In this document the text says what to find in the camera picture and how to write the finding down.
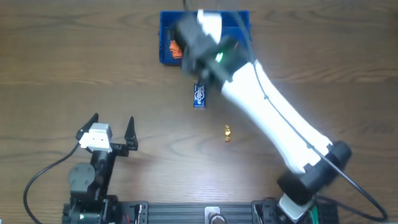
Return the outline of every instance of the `wooden surface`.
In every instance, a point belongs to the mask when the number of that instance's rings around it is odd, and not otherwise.
[[[251,10],[255,50],[275,85],[314,127],[351,145],[346,173],[398,221],[398,2],[234,3]],[[193,109],[191,79],[159,63],[159,11],[180,9],[179,0],[0,1],[3,223],[32,223],[26,183],[72,149],[95,112],[116,142],[136,120],[139,151],[117,159],[109,189],[121,200],[280,196],[285,165],[270,141],[216,91],[207,109]],[[68,171],[89,159],[79,150],[33,184],[28,201],[39,220],[60,223]],[[377,215],[341,178],[325,193]]]

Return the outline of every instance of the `blue container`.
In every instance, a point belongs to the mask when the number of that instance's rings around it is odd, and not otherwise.
[[[206,12],[220,12],[221,18],[223,19],[223,30],[221,36],[229,35],[234,37],[237,41],[244,44],[244,36],[238,24],[233,19],[229,11],[206,11]],[[173,59],[172,54],[169,50],[170,47],[170,26],[175,21],[179,20],[185,13],[185,11],[161,11],[160,12],[160,26],[159,26],[159,60],[164,65],[180,65],[181,59]],[[250,17],[249,11],[239,11],[239,15],[242,17],[244,25],[249,31],[250,36]]]

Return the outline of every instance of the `wooden table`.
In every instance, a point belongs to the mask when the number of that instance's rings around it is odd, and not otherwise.
[[[253,0],[255,51],[296,109],[353,151],[346,173],[398,217],[398,4]],[[67,154],[95,113],[123,142],[130,116],[139,151],[118,158],[109,189],[121,200],[250,202],[279,197],[285,165],[271,142],[215,90],[192,108],[193,81],[159,63],[159,11],[181,1],[0,1],[0,219],[32,223],[22,193]],[[224,142],[224,125],[232,140]],[[60,223],[77,151],[37,179],[29,205]],[[339,178],[325,194],[377,211]],[[342,223],[367,223],[341,211]]]

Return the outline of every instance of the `power cord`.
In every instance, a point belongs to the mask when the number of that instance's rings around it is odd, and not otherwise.
[[[54,162],[53,164],[49,165],[48,167],[42,169],[40,172],[38,172],[34,177],[29,181],[29,183],[26,185],[25,191],[24,191],[24,206],[27,214],[31,217],[31,219],[36,223],[36,224],[42,224],[32,213],[30,210],[28,204],[27,204],[27,192],[29,191],[30,186],[33,184],[33,182],[40,177],[44,172],[48,171],[49,169],[55,167],[56,165],[60,164],[61,162],[65,161],[68,159],[79,147],[79,143],[76,143],[76,146],[72,149],[72,151],[69,152],[64,158],[58,160],[57,162]]]
[[[256,73],[256,77],[257,80],[259,82],[260,88],[264,94],[264,99],[268,100],[268,102],[272,105],[272,107],[278,112],[278,114],[283,118],[283,120],[293,129],[293,131],[307,144],[307,147],[309,149],[312,149],[316,154],[318,154],[318,156],[320,156],[324,161],[326,161],[335,171],[337,171],[341,176],[343,176],[358,192],[360,192],[366,199],[368,199],[382,214],[382,218],[381,217],[374,217],[372,215],[368,215],[366,213],[363,213],[355,208],[349,207],[341,202],[338,202],[334,199],[328,198],[328,197],[324,197],[324,196],[316,196],[315,198],[317,200],[323,200],[329,203],[334,203],[335,205],[350,211],[354,214],[357,214],[359,216],[362,216],[364,218],[367,218],[369,220],[375,221],[375,222],[388,222],[388,214],[386,212],[386,210],[371,196],[369,195],[362,187],[360,187],[355,181],[353,181],[350,177],[348,177],[342,170],[340,170],[337,166],[334,165],[334,163],[332,163],[328,158],[326,158],[318,149],[316,149],[313,145],[311,145],[305,138],[304,136],[302,136],[294,127],[293,125],[285,118],[285,116],[275,107],[275,105],[271,102],[270,98],[267,96],[267,94],[265,93],[260,79],[259,79],[259,75],[257,74],[257,69],[255,66],[255,59],[256,56],[254,55],[254,49],[253,46],[250,42],[249,39],[249,32],[246,29],[243,20],[241,19],[241,17],[239,16],[238,12],[231,12],[231,15],[234,17],[234,20],[238,23],[239,28],[242,30],[244,39],[245,39],[245,43],[248,47],[248,51],[251,57],[251,63],[254,67],[254,72]]]

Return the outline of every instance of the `green light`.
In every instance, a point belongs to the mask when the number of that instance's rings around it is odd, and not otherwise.
[[[217,56],[216,56],[216,61],[220,62],[221,59],[223,59],[223,53],[218,53]]]

